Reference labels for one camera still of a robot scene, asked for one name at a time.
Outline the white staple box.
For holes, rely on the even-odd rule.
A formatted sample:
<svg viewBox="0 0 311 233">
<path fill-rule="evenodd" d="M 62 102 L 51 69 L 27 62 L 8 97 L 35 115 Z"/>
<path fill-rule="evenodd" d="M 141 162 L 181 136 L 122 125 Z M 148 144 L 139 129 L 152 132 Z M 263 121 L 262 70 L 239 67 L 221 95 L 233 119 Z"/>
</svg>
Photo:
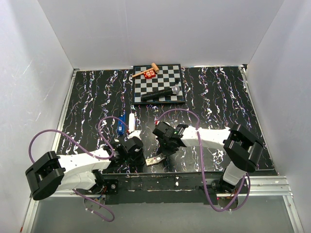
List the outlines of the white staple box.
<svg viewBox="0 0 311 233">
<path fill-rule="evenodd" d="M 146 159 L 145 163 L 146 163 L 146 166 L 153 166 L 157 164 L 157 158 L 153 157 L 153 158 Z"/>
</svg>

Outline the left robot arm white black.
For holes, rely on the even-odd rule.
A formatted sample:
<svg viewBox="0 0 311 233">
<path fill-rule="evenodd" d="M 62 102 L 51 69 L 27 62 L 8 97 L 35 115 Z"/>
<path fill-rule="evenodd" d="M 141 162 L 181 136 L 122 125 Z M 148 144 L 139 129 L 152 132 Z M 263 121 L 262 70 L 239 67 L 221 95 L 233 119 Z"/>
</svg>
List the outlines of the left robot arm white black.
<svg viewBox="0 0 311 233">
<path fill-rule="evenodd" d="M 110 149 L 97 149 L 92 153 L 75 155 L 57 155 L 49 151 L 30 166 L 26 178 L 34 200 L 43 200 L 56 191 L 67 189 L 89 190 L 99 194 L 103 190 L 103 181 L 96 170 L 112 172 L 123 164 L 138 165 L 143 162 L 143 142 L 133 136 L 121 144 L 114 144 L 114 156 L 109 157 Z"/>
</svg>

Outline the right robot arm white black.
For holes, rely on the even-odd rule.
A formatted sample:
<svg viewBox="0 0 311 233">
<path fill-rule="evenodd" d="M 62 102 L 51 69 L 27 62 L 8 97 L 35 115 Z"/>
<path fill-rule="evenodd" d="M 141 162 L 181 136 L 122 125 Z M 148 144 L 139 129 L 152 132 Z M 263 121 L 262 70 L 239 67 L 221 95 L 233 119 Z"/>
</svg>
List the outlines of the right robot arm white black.
<svg viewBox="0 0 311 233">
<path fill-rule="evenodd" d="M 196 129 L 186 124 L 174 128 L 161 121 L 156 124 L 153 134 L 163 156 L 176 153 L 180 147 L 202 146 L 224 150 L 231 162 L 216 187 L 226 193 L 233 192 L 246 173 L 255 172 L 264 148 L 263 142 L 240 124 L 232 128 L 210 130 L 201 127 Z"/>
</svg>

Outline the black microphone silver grille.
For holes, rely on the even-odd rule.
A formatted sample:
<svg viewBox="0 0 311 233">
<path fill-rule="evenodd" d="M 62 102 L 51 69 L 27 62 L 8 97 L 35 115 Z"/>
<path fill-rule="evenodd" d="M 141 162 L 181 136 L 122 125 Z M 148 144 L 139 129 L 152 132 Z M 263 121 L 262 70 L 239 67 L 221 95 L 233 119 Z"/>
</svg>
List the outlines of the black microphone silver grille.
<svg viewBox="0 0 311 233">
<path fill-rule="evenodd" d="M 148 100 L 153 100 L 153 99 L 160 98 L 160 97 L 177 95 L 179 92 L 180 92 L 180 87 L 173 86 L 173 87 L 165 88 L 163 90 L 143 94 L 141 95 L 140 99 L 141 101 L 148 101 Z"/>
</svg>

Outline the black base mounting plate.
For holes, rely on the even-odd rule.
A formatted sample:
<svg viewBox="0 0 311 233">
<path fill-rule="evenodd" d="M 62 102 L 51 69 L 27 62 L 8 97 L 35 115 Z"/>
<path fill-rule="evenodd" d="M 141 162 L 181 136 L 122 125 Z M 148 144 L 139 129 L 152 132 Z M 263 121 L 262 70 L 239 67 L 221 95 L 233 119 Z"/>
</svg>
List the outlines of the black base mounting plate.
<svg viewBox="0 0 311 233">
<path fill-rule="evenodd" d="M 190 173 L 114 173 L 98 174 L 106 187 L 105 203 L 203 203 L 209 204 L 202 175 Z"/>
</svg>

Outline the black white chessboard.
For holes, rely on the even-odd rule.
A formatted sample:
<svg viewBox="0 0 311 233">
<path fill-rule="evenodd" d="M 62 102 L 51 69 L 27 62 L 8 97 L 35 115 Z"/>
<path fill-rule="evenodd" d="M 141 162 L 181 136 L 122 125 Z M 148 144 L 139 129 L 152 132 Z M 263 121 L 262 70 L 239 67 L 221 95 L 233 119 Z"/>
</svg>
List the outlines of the black white chessboard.
<svg viewBox="0 0 311 233">
<path fill-rule="evenodd" d="M 173 103 L 185 103 L 185 92 L 184 92 L 184 78 L 182 75 L 180 64 L 164 64 L 158 65 L 159 73 L 151 79 L 144 78 L 143 75 L 132 77 L 140 72 L 150 69 L 151 66 L 139 65 L 134 66 L 132 74 L 130 74 L 130 80 L 132 81 L 132 96 L 133 104 L 173 104 Z M 178 86 L 180 91 L 178 94 L 173 94 L 170 96 L 160 97 L 153 100 L 142 101 L 141 95 L 160 91 L 173 86 Z"/>
</svg>

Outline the red dice block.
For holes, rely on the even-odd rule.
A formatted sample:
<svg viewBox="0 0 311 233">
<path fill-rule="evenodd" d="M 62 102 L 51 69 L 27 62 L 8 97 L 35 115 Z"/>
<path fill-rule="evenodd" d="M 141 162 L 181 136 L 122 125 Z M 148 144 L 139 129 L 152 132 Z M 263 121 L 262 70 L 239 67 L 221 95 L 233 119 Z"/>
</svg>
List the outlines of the red dice block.
<svg viewBox="0 0 311 233">
<path fill-rule="evenodd" d="M 145 79 L 152 79 L 156 77 L 156 73 L 153 70 L 149 70 L 143 73 Z"/>
</svg>

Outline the wooden mallet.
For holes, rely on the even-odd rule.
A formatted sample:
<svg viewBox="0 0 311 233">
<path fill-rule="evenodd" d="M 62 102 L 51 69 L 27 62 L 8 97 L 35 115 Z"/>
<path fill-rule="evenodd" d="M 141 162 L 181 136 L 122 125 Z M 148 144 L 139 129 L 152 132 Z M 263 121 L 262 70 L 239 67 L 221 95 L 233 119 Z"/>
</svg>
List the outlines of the wooden mallet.
<svg viewBox="0 0 311 233">
<path fill-rule="evenodd" d="M 151 63 L 151 68 L 150 68 L 150 69 L 147 69 L 147 70 L 142 71 L 142 72 L 140 72 L 140 73 L 134 74 L 132 77 L 137 77 L 137 76 L 139 76 L 139 75 L 144 74 L 144 72 L 148 72 L 148 71 L 151 71 L 151 70 L 153 70 L 155 73 L 158 73 L 158 72 L 159 72 L 158 66 L 157 66 L 155 63 Z"/>
</svg>

